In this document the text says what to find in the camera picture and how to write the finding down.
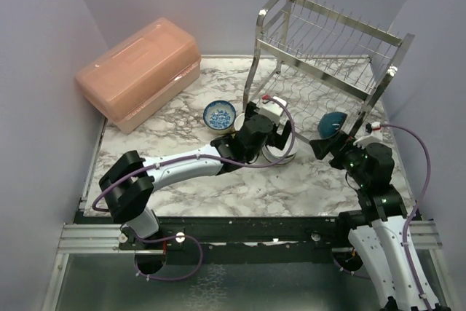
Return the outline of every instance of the dark teal object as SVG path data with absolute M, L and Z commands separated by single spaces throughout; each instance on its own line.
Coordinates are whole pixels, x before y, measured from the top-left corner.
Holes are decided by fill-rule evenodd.
M 331 112 L 325 114 L 317 126 L 317 131 L 319 132 L 320 138 L 331 138 L 344 124 L 344 121 L 347 120 L 348 115 L 343 112 Z

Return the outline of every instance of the marble countertop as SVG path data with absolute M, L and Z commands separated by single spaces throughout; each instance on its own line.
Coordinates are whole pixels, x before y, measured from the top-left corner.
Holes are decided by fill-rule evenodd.
M 241 111 L 250 64 L 249 58 L 204 58 L 200 78 L 131 134 L 125 135 L 108 123 L 95 161 L 84 215 L 108 215 L 95 212 L 91 204 L 100 193 L 98 181 L 126 151 L 137 150 L 142 157 L 165 156 L 191 151 L 215 138 L 205 126 L 202 112 L 209 102 L 218 99 L 232 102 Z M 356 78 L 371 75 L 367 60 L 352 65 L 360 66 L 351 73 Z M 269 76 L 274 67 L 273 60 L 261 60 L 255 82 Z M 329 101 L 337 98 L 327 96 Z M 368 120 L 385 120 L 380 103 Z M 384 132 L 384 139 L 392 146 L 390 132 Z M 356 194 L 345 182 L 344 173 L 331 168 L 328 160 L 316 160 L 310 146 L 299 143 L 295 160 L 287 165 L 193 178 L 153 193 L 148 206 L 159 216 L 327 216 L 359 209 Z M 393 157 L 392 184 L 411 208 L 413 203 L 395 151 Z M 259 157 L 257 162 L 266 161 Z

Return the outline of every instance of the small blue bowl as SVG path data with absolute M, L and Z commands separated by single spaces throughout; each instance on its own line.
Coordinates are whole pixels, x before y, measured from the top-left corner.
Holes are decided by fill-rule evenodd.
M 236 111 L 230 102 L 213 101 L 205 107 L 204 123 L 216 134 L 228 133 L 233 129 Z

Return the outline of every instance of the orange plastic container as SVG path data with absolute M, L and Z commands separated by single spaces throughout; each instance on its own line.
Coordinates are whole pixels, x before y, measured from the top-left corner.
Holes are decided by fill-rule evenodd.
M 76 75 L 84 96 L 131 133 L 200 75 L 193 36 L 160 18 Z

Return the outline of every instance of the dish rack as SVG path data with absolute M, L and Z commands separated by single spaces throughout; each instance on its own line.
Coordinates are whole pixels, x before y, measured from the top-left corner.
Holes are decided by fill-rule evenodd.
M 343 131 L 355 136 L 396 74 L 413 38 L 406 34 L 400 39 L 370 22 L 355 20 L 352 13 L 335 11 L 325 2 L 269 0 L 257 17 L 243 109 L 263 95 L 286 100 L 298 137 L 306 142 L 320 138 L 317 125 L 324 114 L 341 111 L 348 115 Z M 276 64 L 270 74 L 255 80 L 262 50 Z

